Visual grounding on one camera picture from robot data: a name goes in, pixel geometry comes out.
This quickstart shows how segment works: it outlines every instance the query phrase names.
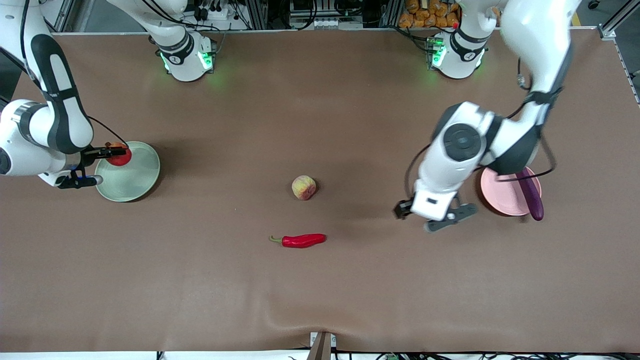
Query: green status light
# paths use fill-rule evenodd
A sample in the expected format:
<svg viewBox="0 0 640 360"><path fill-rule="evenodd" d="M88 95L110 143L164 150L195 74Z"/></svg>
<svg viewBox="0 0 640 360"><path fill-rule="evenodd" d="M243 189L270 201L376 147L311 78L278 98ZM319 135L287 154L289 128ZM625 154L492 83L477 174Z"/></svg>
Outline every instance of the green status light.
<svg viewBox="0 0 640 360"><path fill-rule="evenodd" d="M160 53L160 57L162 58L162 62L164 63L164 68L169 71L169 65L166 63L166 58L164 58L164 54Z"/></svg>
<svg viewBox="0 0 640 360"><path fill-rule="evenodd" d="M433 65L440 66L442 65L442 60L444 60L444 56L447 54L447 47L441 45L440 48L433 54Z"/></svg>
<svg viewBox="0 0 640 360"><path fill-rule="evenodd" d="M200 61L202 62L202 66L205 69L211 69L211 67L213 66L213 60L211 59L211 54L210 53L201 53L200 51L198 52L198 56L200 57Z"/></svg>

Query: cable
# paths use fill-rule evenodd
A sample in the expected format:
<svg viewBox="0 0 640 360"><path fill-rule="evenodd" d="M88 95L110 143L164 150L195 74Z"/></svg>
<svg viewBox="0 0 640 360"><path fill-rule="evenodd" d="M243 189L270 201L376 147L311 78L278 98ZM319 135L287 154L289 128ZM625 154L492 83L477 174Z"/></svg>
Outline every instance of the cable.
<svg viewBox="0 0 640 360"><path fill-rule="evenodd" d="M418 40L411 35L411 33L409 32L409 28L406 29L407 34L409 35L409 38L411 39L411 41L413 42L413 44L420 50L424 51L426 54L429 53L429 50L425 49L424 47L420 46L420 44L418 43Z"/></svg>
<svg viewBox="0 0 640 360"><path fill-rule="evenodd" d="M244 23L244 25L246 26L247 30L252 30L252 27L251 27L251 25L249 25L249 22L246 20L246 17L244 17L244 14L242 13L242 11L240 11L240 5L236 1L233 1L233 0L229 0L229 4L234 9L236 14L240 18L240 20Z"/></svg>
<svg viewBox="0 0 640 360"><path fill-rule="evenodd" d="M518 78L518 86L519 86L522 90L527 90L527 91L531 90L531 86L528 86L528 87L527 87L527 85L525 84L525 81L524 81L524 76L523 76L523 75L522 75L522 73L520 72L520 58L518 58L518 75L517 75L517 78Z"/></svg>
<svg viewBox="0 0 640 360"><path fill-rule="evenodd" d="M344 11L340 10L340 9L339 9L339 7L338 7L338 2L340 2L340 1L344 1ZM349 11L349 10L347 9L347 3L346 3L346 0L335 0L335 1L333 2L333 9L334 9L337 13L339 13L340 15L342 15L342 16L355 16L355 15L360 15L360 14L362 13L362 6L363 6L363 5L360 5L359 9L355 10L353 13L348 13L348 11Z"/></svg>
<svg viewBox="0 0 640 360"><path fill-rule="evenodd" d="M280 21L282 21L282 24L284 25L284 28L285 29L291 29L291 25L289 24L289 21L287 21L284 18L284 14L286 12L284 6L285 6L286 2L287 2L287 0L281 0L280 1L280 9L278 10L278 16L280 18Z"/></svg>
<svg viewBox="0 0 640 360"><path fill-rule="evenodd" d="M47 24L50 30L53 30L54 33L58 32L58 30L56 30L56 28L54 28L53 25L51 25L51 23L47 20L46 17L43 16L42 18L44 19L44 22Z"/></svg>
<svg viewBox="0 0 640 360"><path fill-rule="evenodd" d="M187 26L194 26L194 24L188 23L188 22L182 22L180 20L176 20L173 17L171 17L171 15L169 15L164 9L162 9L156 2L156 0L150 0L158 9L160 9L160 11L162 11L164 13L164 15L162 13L160 13L158 10L156 10L156 8L154 8L153 6L151 6L151 4L149 4L149 2L147 0L142 0L143 3L145 3L145 5L150 8L151 10L154 11L154 13L156 13L156 15L160 16L161 18L163 18L164 20L173 22L175 24L180 24L180 25L187 25ZM218 29L217 27L213 26L213 25L197 25L200 26L202 28L209 28L212 30L216 30L216 31L220 31L220 29Z"/></svg>
<svg viewBox="0 0 640 360"><path fill-rule="evenodd" d="M516 111L511 113L511 115L507 116L507 119L511 119L512 117L518 115L522 111L525 105L526 105L526 102L523 102L522 104L520 104L520 106L516 109Z"/></svg>
<svg viewBox="0 0 640 360"><path fill-rule="evenodd" d="M309 9L309 21L307 21L307 23L298 30L304 30L308 28L311 24L314 23L316 19L316 15L318 14L318 3L316 2L316 0L310 0L310 1L311 1L311 7Z"/></svg>
<svg viewBox="0 0 640 360"><path fill-rule="evenodd" d="M456 33L455 30L454 31L449 31L449 30L445 30L445 29L443 29L443 28L441 28L439 26L432 26L432 28L436 28L436 29L438 29L438 30L440 30L440 31L442 31L444 33L447 33L447 34L455 34Z"/></svg>
<svg viewBox="0 0 640 360"><path fill-rule="evenodd" d="M22 51L22 61L24 61L24 69L29 79L35 79L33 74L31 73L31 69L29 69L29 62L27 61L27 52L24 48L24 28L27 24L27 12L29 11L29 0L24 1L24 6L22 7L22 22L20 23L20 50Z"/></svg>
<svg viewBox="0 0 640 360"><path fill-rule="evenodd" d="M123 144L125 144L127 146L127 149L129 148L129 144L126 141L124 141L124 139L121 138L120 135L116 134L115 131L111 130L107 125L103 124L100 120L96 119L95 117L91 117L91 116L88 116L88 115L87 115L87 117L89 119L97 122L98 124L100 124L105 129L107 129L111 134L113 134L115 137L117 137L118 140L120 140Z"/></svg>
<svg viewBox="0 0 640 360"><path fill-rule="evenodd" d="M423 37L417 37L415 35L411 35L411 33L407 34L405 33L401 28L398 28L397 26L394 25L384 25L383 28L389 28L389 29L393 29L396 30L397 32L399 32L400 34L402 34L402 36L404 37L413 37L416 40L421 40L421 41L426 41L427 38L423 38Z"/></svg>
<svg viewBox="0 0 640 360"><path fill-rule="evenodd" d="M498 180L498 182L500 182L500 183L510 183L512 181L533 179L534 177L541 177L541 176L544 176L544 175L547 175L547 174L553 172L556 169L556 166L557 166L556 157L554 156L554 152L551 151L551 147L547 143L547 139L545 138L545 136L544 136L544 134L542 132L540 132L540 143L542 144L542 149L544 149L545 154L549 158L549 163L551 165L551 168L549 170L541 172L539 174L534 174L534 175L530 175L530 176L521 177L520 179Z"/></svg>
<svg viewBox="0 0 640 360"><path fill-rule="evenodd" d="M225 44L225 38L227 37L227 33L229 32L229 30L225 31L222 34L222 40L220 40L220 46L218 46L218 48L216 49L216 55L222 51L222 45Z"/></svg>
<svg viewBox="0 0 640 360"><path fill-rule="evenodd" d="M408 198L411 198L413 191L410 190L409 188L409 177L411 176L411 170L413 170L413 166L415 165L415 162L418 160L418 158L420 157L420 155L422 155L423 152L427 151L427 149L429 148L429 146L431 146L431 144L423 147L411 160L411 163L409 164L409 167L406 169L406 171L404 172L404 193L406 194L406 196Z"/></svg>
<svg viewBox="0 0 640 360"><path fill-rule="evenodd" d="M408 28L407 28L406 32L404 32L401 28L398 28L397 26L393 26L393 25L384 25L383 28L389 28L389 29L396 30L397 32L402 34L404 37L409 38L418 49L420 49L421 51L424 51L425 53L430 53L429 50L427 50L426 48L422 47L418 43L418 41L426 41L427 38L417 37L415 35L412 35Z"/></svg>

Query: light green plate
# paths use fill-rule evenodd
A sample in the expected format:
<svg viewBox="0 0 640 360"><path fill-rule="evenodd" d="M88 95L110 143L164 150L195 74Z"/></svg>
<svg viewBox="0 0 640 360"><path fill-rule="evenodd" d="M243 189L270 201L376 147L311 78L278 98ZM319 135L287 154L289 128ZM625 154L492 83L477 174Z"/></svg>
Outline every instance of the light green plate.
<svg viewBox="0 0 640 360"><path fill-rule="evenodd" d="M160 175L160 157L153 147L143 142L127 142L131 161L121 167L100 159L95 174L103 178L96 188L111 201L125 202L145 195Z"/></svg>

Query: red chili pepper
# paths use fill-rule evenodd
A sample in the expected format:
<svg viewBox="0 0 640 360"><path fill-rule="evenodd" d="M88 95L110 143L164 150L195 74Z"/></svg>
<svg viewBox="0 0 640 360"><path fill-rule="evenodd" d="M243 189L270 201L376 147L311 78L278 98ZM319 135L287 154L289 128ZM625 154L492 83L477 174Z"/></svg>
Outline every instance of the red chili pepper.
<svg viewBox="0 0 640 360"><path fill-rule="evenodd" d="M284 247L304 249L307 247L311 247L315 244L325 242L326 235L325 234L306 234L306 235L300 235L300 236L284 236L282 239L276 239L273 236L270 236L269 240L275 243L280 243Z"/></svg>

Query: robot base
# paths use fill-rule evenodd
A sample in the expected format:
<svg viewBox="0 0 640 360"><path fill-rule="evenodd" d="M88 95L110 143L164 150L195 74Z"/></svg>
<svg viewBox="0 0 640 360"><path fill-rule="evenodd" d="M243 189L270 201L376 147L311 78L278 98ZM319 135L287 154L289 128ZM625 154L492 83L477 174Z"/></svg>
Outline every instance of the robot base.
<svg viewBox="0 0 640 360"><path fill-rule="evenodd" d="M427 54L429 69L437 69L444 76L452 79L464 79L480 66L484 50L480 54L468 53L472 59L463 61L460 55L455 53L451 47L451 34L442 32L432 40L427 40L428 49L433 49L434 54Z"/></svg>
<svg viewBox="0 0 640 360"><path fill-rule="evenodd" d="M198 33L192 33L192 36L197 45L183 64L174 64L161 54L166 73L183 82L195 81L204 74L213 74L216 64L218 43Z"/></svg>

